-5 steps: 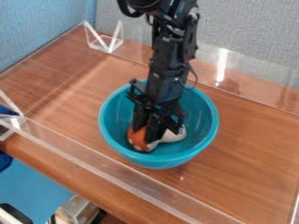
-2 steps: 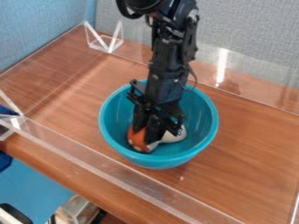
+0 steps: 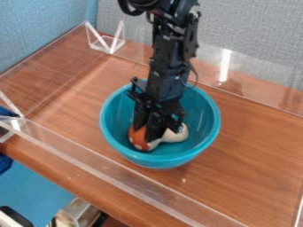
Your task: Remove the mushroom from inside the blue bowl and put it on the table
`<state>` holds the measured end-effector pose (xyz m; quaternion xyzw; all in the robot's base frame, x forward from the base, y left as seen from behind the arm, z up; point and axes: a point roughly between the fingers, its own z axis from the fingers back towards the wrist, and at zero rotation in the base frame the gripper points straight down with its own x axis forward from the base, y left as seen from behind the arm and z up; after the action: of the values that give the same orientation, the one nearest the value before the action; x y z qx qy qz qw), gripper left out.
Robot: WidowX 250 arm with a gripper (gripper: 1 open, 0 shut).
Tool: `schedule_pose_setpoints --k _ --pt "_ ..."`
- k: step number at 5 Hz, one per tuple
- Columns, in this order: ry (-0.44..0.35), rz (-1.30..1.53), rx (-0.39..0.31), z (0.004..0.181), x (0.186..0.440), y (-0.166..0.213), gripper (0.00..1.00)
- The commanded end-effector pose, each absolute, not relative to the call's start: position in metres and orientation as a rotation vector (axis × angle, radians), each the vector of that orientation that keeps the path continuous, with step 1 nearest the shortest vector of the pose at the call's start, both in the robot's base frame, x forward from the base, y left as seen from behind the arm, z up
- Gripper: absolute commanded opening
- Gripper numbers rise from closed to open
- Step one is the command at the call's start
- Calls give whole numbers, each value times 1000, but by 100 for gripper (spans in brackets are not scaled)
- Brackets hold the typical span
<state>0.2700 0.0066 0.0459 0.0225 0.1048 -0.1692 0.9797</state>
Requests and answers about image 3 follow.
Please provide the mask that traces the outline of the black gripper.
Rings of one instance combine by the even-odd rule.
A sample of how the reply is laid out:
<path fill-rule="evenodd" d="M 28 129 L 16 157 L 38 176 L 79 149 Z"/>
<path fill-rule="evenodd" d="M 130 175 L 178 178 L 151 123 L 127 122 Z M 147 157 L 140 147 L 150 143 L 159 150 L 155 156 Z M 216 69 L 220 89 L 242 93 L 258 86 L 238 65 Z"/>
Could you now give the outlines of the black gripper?
<path fill-rule="evenodd" d="M 144 139 L 151 142 L 162 138 L 167 129 L 182 127 L 186 111 L 180 98 L 187 83 L 187 64 L 175 66 L 152 61 L 148 79 L 131 78 L 128 96 L 135 102 L 134 129 L 147 124 Z"/>

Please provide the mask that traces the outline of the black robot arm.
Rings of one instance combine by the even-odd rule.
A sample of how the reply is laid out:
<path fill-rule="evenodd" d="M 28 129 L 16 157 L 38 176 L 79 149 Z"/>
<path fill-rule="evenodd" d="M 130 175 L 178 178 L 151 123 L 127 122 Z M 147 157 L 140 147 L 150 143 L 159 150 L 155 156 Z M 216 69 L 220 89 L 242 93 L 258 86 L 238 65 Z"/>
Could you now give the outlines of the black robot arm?
<path fill-rule="evenodd" d="M 131 79 L 130 97 L 135 101 L 131 129 L 143 131 L 143 141 L 162 138 L 164 131 L 179 133 L 186 111 L 180 104 L 188 76 L 196 70 L 191 58 L 199 48 L 202 18 L 198 0 L 118 0 L 131 16 L 146 15 L 152 24 L 152 49 L 148 79 Z"/>

